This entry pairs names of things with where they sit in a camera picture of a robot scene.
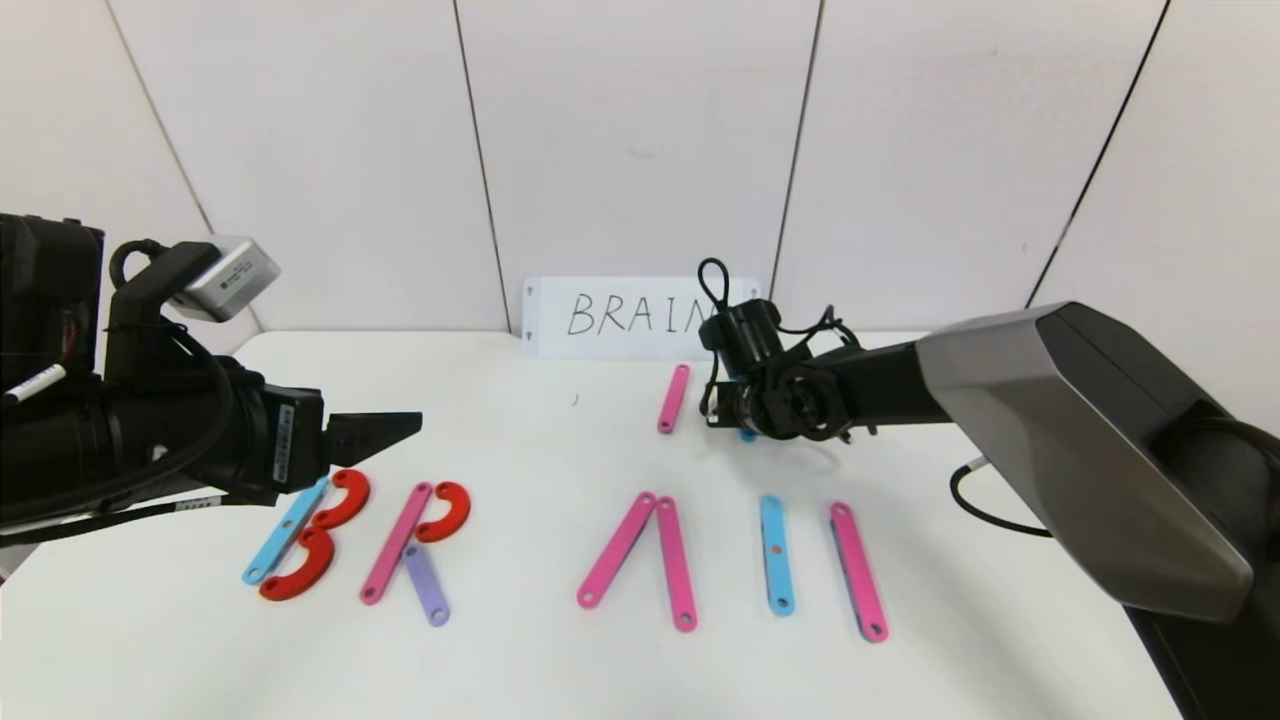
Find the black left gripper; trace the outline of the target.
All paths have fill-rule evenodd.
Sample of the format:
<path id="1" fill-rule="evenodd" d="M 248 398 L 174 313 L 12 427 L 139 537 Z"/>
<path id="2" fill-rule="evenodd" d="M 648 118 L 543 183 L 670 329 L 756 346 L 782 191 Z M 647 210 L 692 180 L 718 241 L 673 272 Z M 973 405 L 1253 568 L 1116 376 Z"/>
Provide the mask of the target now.
<path id="1" fill-rule="evenodd" d="M 357 466 L 422 429 L 421 413 L 337 413 L 323 432 L 319 391 L 271 386 L 233 357 L 218 361 L 230 383 L 229 420 L 200 457 L 151 484 L 152 498 L 218 489 L 233 503 L 273 506 L 326 475 L 326 464 Z"/>

